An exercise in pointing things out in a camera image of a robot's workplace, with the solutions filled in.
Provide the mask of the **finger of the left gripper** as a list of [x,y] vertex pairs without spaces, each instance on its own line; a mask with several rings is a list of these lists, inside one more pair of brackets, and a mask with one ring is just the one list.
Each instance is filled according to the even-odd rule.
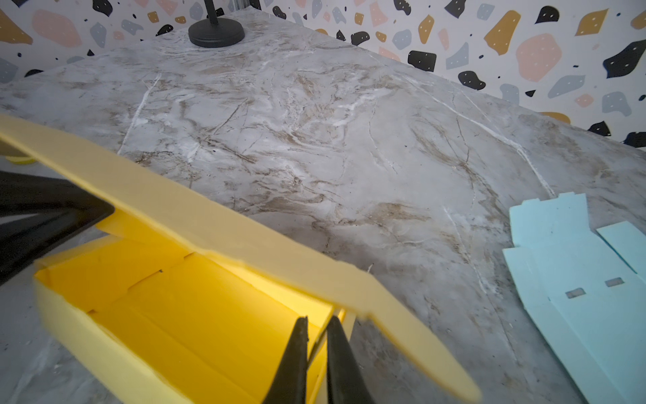
[[1,282],[80,232],[114,214],[115,208],[61,178],[1,172]]

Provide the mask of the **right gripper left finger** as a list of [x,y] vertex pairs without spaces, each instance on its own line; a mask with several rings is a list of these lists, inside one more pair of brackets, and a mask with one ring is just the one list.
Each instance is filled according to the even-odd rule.
[[263,404],[306,403],[308,325],[307,317],[297,319]]

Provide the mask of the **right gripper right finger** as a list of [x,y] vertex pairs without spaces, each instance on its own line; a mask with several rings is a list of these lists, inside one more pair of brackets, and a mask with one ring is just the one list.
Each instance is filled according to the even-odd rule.
[[326,327],[327,395],[330,404],[375,404],[337,316]]

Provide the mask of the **yellow paper box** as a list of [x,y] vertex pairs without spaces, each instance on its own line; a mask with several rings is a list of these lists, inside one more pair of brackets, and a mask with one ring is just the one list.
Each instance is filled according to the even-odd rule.
[[442,342],[371,274],[80,137],[5,115],[24,155],[114,214],[36,259],[40,317],[125,403],[262,403],[299,317],[306,403],[327,394],[326,327],[368,318],[440,387],[479,402]]

